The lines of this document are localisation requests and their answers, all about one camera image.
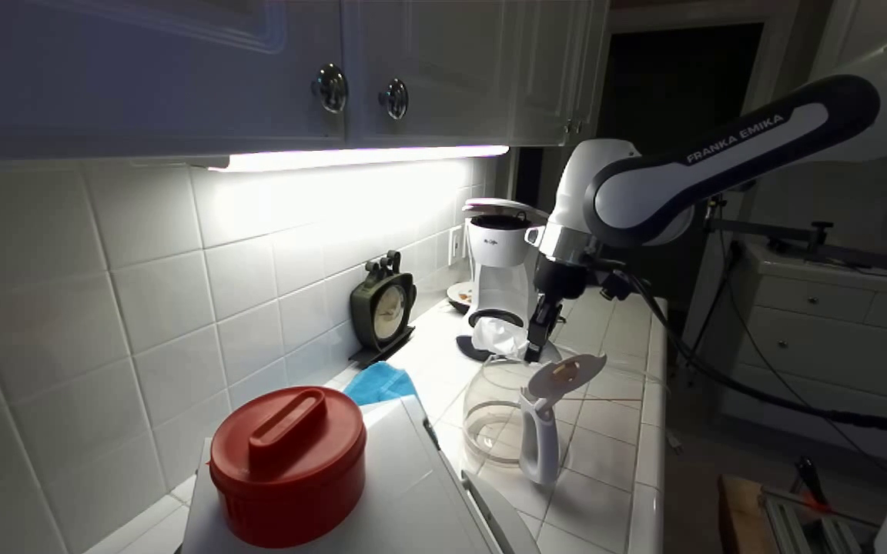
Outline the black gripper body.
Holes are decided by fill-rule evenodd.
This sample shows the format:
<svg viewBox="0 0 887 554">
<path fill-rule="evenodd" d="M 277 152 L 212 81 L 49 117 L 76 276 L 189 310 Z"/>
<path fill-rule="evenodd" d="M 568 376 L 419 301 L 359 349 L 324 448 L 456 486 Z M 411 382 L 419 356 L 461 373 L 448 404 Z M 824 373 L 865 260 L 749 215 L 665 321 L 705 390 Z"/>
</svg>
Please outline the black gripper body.
<svg viewBox="0 0 887 554">
<path fill-rule="evenodd" d="M 556 265 L 542 260 L 534 282 L 547 299 L 579 299 L 587 285 L 587 272 L 581 265 Z"/>
</svg>

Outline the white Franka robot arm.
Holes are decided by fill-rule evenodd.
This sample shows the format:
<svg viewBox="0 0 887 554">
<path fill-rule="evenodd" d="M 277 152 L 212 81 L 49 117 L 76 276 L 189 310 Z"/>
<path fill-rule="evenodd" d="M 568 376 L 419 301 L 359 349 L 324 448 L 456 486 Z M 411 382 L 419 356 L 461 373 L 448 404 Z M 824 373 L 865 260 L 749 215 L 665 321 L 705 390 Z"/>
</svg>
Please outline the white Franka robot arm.
<svg viewBox="0 0 887 554">
<path fill-rule="evenodd" d="M 762 105 L 679 153 L 640 153 L 624 139 L 585 139 L 573 149 L 554 210 L 527 242 L 539 249 L 539 292 L 527 323 L 536 360 L 560 306 L 595 276 L 595 251 L 663 247 L 690 227 L 692 205 L 801 159 L 887 157 L 887 43 Z"/>
</svg>

